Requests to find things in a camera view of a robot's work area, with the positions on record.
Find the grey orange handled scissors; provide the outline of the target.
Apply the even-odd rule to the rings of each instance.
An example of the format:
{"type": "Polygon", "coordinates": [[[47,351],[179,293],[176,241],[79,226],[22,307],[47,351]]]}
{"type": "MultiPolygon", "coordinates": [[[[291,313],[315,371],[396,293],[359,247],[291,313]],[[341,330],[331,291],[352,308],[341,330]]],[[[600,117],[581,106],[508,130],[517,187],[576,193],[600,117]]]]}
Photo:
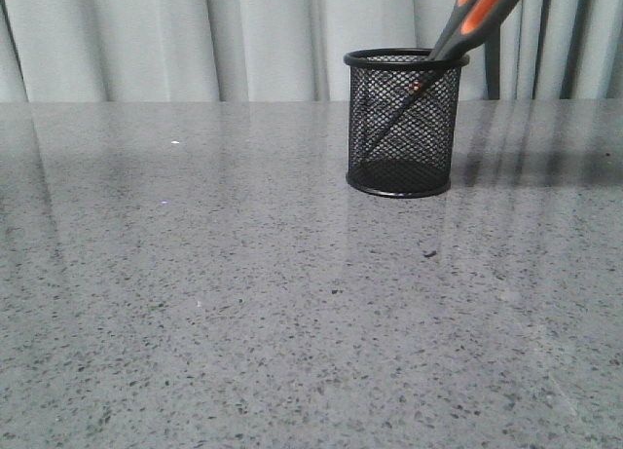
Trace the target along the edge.
{"type": "Polygon", "coordinates": [[[449,19],[428,55],[429,60],[461,59],[482,45],[519,0],[456,0],[449,19]]]}

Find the light grey curtain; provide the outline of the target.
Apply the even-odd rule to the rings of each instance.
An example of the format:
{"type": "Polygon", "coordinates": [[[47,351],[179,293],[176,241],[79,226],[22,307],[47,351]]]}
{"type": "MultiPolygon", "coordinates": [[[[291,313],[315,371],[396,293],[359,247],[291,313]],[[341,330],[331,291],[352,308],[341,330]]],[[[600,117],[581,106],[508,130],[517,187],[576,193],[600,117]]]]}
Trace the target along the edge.
{"type": "MultiPolygon", "coordinates": [[[[347,52],[430,48],[455,0],[1,0],[1,98],[343,100],[347,52]]],[[[622,94],[622,0],[522,0],[464,99],[622,94]]]]}

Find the black mesh pen cup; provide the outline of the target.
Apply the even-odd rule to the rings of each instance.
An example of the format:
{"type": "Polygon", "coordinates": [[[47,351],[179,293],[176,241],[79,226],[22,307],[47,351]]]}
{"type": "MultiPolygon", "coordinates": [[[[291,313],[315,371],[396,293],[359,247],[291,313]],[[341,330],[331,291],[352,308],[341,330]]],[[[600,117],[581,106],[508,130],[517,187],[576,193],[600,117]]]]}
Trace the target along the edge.
{"type": "Polygon", "coordinates": [[[469,57],[430,54],[395,48],[345,55],[351,187],[405,199],[449,189],[460,77],[469,57]]]}

